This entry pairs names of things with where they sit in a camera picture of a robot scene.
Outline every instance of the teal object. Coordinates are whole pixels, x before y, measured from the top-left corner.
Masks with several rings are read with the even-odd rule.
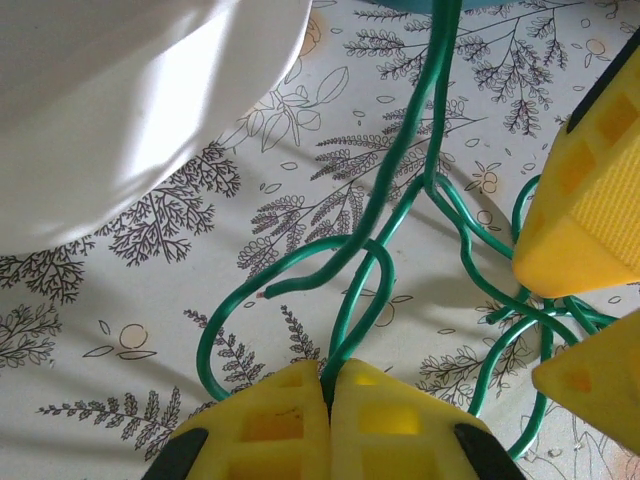
[[[385,7],[411,13],[431,13],[434,0],[374,0],[375,3]],[[515,0],[464,0],[462,8],[471,10],[472,8],[491,7],[493,5],[504,5]]]

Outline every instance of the black rubber edge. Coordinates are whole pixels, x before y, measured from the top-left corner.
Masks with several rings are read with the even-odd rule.
[[[172,438],[142,480],[186,480],[208,436],[204,428],[194,428]]]
[[[638,46],[640,46],[640,29],[636,30],[636,33],[634,33],[626,45],[622,47],[620,53],[616,55],[616,58],[613,59],[598,81],[591,87],[591,90],[589,90],[587,95],[573,111],[567,123],[567,133],[571,133],[571,131],[578,126],[591,106],[596,103],[600,95],[602,95],[602,92],[605,91],[624,64],[627,63],[627,60],[635,53]]]
[[[458,423],[453,432],[478,480],[526,480],[500,442],[468,423]]]

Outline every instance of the tablecloth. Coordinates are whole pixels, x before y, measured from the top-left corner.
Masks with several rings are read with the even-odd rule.
[[[509,241],[517,193],[639,24],[637,0],[525,0],[462,15],[438,169],[492,234]],[[315,0],[289,74],[171,178],[89,237],[0,258],[1,478],[140,478],[176,426],[212,404],[195,371],[208,317],[287,252],[352,230],[430,29],[428,16]],[[385,216],[420,172],[432,113],[430,103]],[[467,277],[458,249],[453,226],[420,197],[389,245],[393,296],[356,356],[466,408],[488,349],[517,317],[486,324],[500,305]],[[287,275],[312,273],[329,255]],[[479,244],[475,255],[515,293],[507,262]],[[319,290],[247,300],[216,340],[224,385],[238,391],[298,359],[322,360],[357,264]],[[584,298],[620,316],[640,291]],[[531,412],[538,336],[518,338],[492,377],[482,418],[505,446]],[[636,457],[554,403],[519,465],[535,479],[640,478]]]

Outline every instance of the white plate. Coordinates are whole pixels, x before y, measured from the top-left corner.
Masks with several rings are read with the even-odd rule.
[[[0,254],[92,233],[291,67],[311,0],[0,3]]]

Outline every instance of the green wire stand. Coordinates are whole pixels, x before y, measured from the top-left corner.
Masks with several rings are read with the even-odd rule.
[[[438,155],[445,133],[445,109],[449,73],[455,48],[461,3],[462,0],[434,2],[433,31],[427,59],[407,107],[402,127],[380,165],[370,200],[361,221],[352,235],[324,238],[281,258],[238,287],[211,316],[198,345],[196,366],[200,381],[216,400],[224,400],[230,394],[213,375],[211,353],[218,332],[233,311],[250,296],[258,295],[270,299],[293,291],[307,291],[319,288],[334,278],[357,253],[364,249],[367,254],[358,267],[340,306],[331,334],[327,364],[320,379],[325,401],[329,408],[331,407],[336,379],[340,369],[353,355],[358,345],[382,313],[387,301],[391,298],[395,283],[395,269],[393,260],[385,246],[396,233],[421,192],[426,193],[458,231],[460,236],[460,259],[471,280],[494,300],[504,305],[500,310],[491,313],[487,317],[487,323],[493,325],[512,318],[514,315],[518,315],[521,318],[504,332],[489,350],[478,375],[476,388],[468,409],[469,413],[476,416],[480,414],[487,398],[491,374],[496,368],[501,354],[529,328],[538,324],[541,326],[540,361],[544,362],[552,356],[554,334],[559,335],[569,346],[578,343],[576,335],[556,317],[574,318],[588,335],[598,333],[602,328],[616,320],[614,317],[596,312],[591,306],[574,297],[545,300],[543,308],[536,309],[528,303],[531,292],[526,288],[521,286],[515,297],[507,295],[487,281],[474,262],[472,234],[475,234],[485,244],[508,260],[513,257],[513,248],[500,242],[476,222],[455,187],[446,177],[436,172]],[[434,87],[434,124],[424,162],[424,172],[412,181],[378,236],[372,239],[371,234],[387,202],[393,174],[409,148],[411,141],[416,136],[425,104]],[[517,242],[522,230],[526,200],[532,195],[538,181],[539,177],[530,180],[515,200],[511,215],[511,239],[514,244]],[[290,278],[270,284],[276,277],[293,265],[319,252],[330,249],[338,250],[320,270],[312,275],[303,278]],[[349,331],[353,312],[360,294],[376,263],[380,268],[380,281],[377,292],[365,313]],[[517,459],[521,457],[530,448],[540,431],[546,407],[547,397],[538,392],[529,422],[520,438],[508,450],[511,458]]]

